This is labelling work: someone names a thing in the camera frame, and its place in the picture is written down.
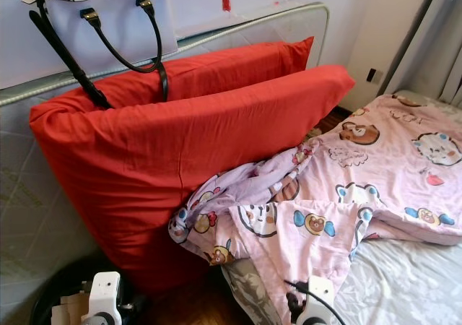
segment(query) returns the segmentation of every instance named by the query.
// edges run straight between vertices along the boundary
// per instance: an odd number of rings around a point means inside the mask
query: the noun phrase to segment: power cord
[[[285,279],[284,279],[284,282],[286,282],[288,285],[293,286],[299,292],[307,294],[309,296],[312,296],[315,300],[321,302],[323,304],[323,306],[325,306],[330,312],[332,312],[332,314],[337,318],[337,320],[340,322],[341,325],[346,325],[345,322],[343,321],[343,319],[340,317],[340,315],[335,311],[335,309],[333,309],[325,300],[323,300],[322,298],[319,298],[318,296],[313,294],[311,291],[309,291],[305,287],[305,283],[299,283],[299,282],[298,283],[292,283],[292,282],[289,282],[288,280],[285,280]]]

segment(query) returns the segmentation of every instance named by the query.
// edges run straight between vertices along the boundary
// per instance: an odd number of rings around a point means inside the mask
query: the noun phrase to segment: black cable
[[[335,309],[333,309],[325,300],[323,300],[322,298],[319,298],[318,296],[313,294],[311,291],[305,289],[304,287],[301,287],[300,285],[289,282],[288,280],[285,280],[285,279],[284,279],[284,281],[288,285],[291,285],[294,288],[296,288],[298,291],[300,291],[302,293],[305,293],[305,294],[307,294],[309,296],[313,296],[315,298],[315,300],[321,302],[330,312],[332,312],[333,315],[335,315],[335,317],[337,318],[337,320],[340,322],[341,325],[346,325],[345,322],[343,321],[343,319],[340,317],[340,315],[335,311]]]
[[[82,11],[80,11],[80,17],[89,22],[89,24],[95,29],[96,33],[98,34],[104,45],[108,48],[112,55],[117,60],[119,60],[124,66],[126,66],[130,70],[147,74],[155,71],[159,67],[159,64],[162,60],[162,39],[160,37],[160,31],[157,26],[156,19],[154,17],[154,7],[152,6],[151,0],[136,0],[136,5],[140,6],[143,9],[143,11],[147,14],[156,35],[157,57],[152,59],[153,65],[147,68],[132,65],[129,61],[125,60],[125,58],[122,57],[119,54],[119,52],[117,52],[114,49],[114,47],[110,44],[109,40],[105,37],[103,31],[101,30],[101,21],[97,12],[94,9],[83,9]]]
[[[168,94],[167,71],[165,71],[164,64],[162,63],[159,64],[159,68],[157,70],[160,75],[160,83],[162,85],[162,94],[164,95],[164,102],[167,102],[167,94]]]

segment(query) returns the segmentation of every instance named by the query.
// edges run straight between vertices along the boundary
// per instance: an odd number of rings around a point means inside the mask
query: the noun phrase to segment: mattress
[[[462,110],[409,91],[397,95],[438,107],[462,126]],[[461,270],[462,244],[366,240],[359,245],[334,308],[346,324],[460,324]],[[250,259],[222,265],[222,271],[254,324],[281,323]],[[338,321],[332,318],[332,324]]]

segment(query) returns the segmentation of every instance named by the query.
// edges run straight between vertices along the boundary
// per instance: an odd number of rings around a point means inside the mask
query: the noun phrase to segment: cartoon print blanket
[[[169,233],[210,264],[252,258],[289,324],[283,280],[314,274],[337,291],[363,239],[462,241],[461,147],[462,128],[438,109],[384,95],[327,134],[212,177]]]

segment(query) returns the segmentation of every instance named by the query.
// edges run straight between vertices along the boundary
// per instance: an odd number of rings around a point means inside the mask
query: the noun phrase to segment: cartoon animal print
[[[271,202],[263,206],[250,204],[237,208],[240,221],[246,229],[262,238],[276,235],[277,208],[275,203]]]
[[[421,155],[436,165],[451,166],[462,160],[458,145],[446,134],[422,134],[412,140]]]
[[[423,170],[420,170],[419,173],[421,175],[427,175],[425,179],[427,183],[431,186],[441,186],[445,183],[443,179],[441,179],[437,175],[432,174],[428,168],[424,168]]]
[[[168,222],[168,233],[170,237],[178,244],[186,241],[189,235],[189,229],[186,227],[186,218],[188,213],[185,207],[182,207],[176,216]]]
[[[369,222],[372,219],[372,209],[369,207],[361,208],[358,211],[358,218],[359,221],[356,224],[356,227],[354,228],[354,247],[348,255],[350,260],[352,260],[354,258],[354,255],[356,255],[356,249],[358,248],[359,243],[364,238],[367,226],[369,226]]]
[[[441,224],[454,225],[455,223],[454,219],[449,218],[447,214],[442,214],[437,217],[435,213],[426,208],[415,210],[414,208],[406,207],[404,211],[411,217],[418,218],[434,226]]]
[[[343,168],[352,165],[359,166],[364,164],[368,159],[366,153],[347,148],[331,148],[329,150],[329,157],[337,161]]]
[[[297,152],[294,154],[292,158],[292,162],[295,165],[299,165],[303,160],[305,160],[308,155],[312,155],[313,153],[311,150],[303,148],[302,146],[297,147]]]
[[[406,123],[417,123],[420,124],[422,122],[422,118],[415,116],[414,114],[404,112],[402,110],[391,110],[390,114],[393,118],[399,119]]]
[[[380,132],[373,125],[356,125],[351,121],[346,121],[341,125],[340,139],[346,139],[356,144],[373,144],[378,140]]]
[[[366,112],[369,112],[369,108],[367,108],[367,107],[358,108],[355,112],[353,112],[353,113],[351,114],[350,117],[362,116],[362,115],[365,114]]]
[[[325,232],[331,237],[335,236],[334,224],[321,215],[310,213],[304,216],[301,211],[297,210],[294,212],[294,224],[298,228],[305,225],[306,230],[312,235],[319,236]]]
[[[209,201],[211,198],[214,197],[214,195],[218,194],[220,191],[220,187],[216,187],[213,191],[206,191],[199,197],[192,205],[191,209],[195,209],[198,205],[200,204],[205,204],[207,201]]]
[[[200,214],[194,224],[194,230],[198,233],[206,233],[210,227],[214,227],[217,223],[217,215],[214,211],[207,214]]]
[[[268,202],[283,202],[293,200],[300,191],[300,184],[297,180],[298,170],[286,174],[280,181],[269,188],[272,197]]]
[[[380,200],[380,194],[375,186],[366,184],[359,186],[355,182],[351,182],[347,186],[337,185],[335,187],[339,195],[339,202],[341,204],[365,204],[368,202],[377,202]]]
[[[210,265],[223,265],[228,262],[233,262],[234,256],[230,253],[231,239],[226,242],[226,247],[224,246],[215,246],[212,256],[208,253],[204,253],[207,259],[209,260]]]
[[[400,103],[402,103],[405,106],[422,107],[422,105],[419,105],[418,103],[415,103],[414,101],[408,99],[407,97],[401,96],[401,95],[392,95],[391,97],[393,99],[397,99]]]

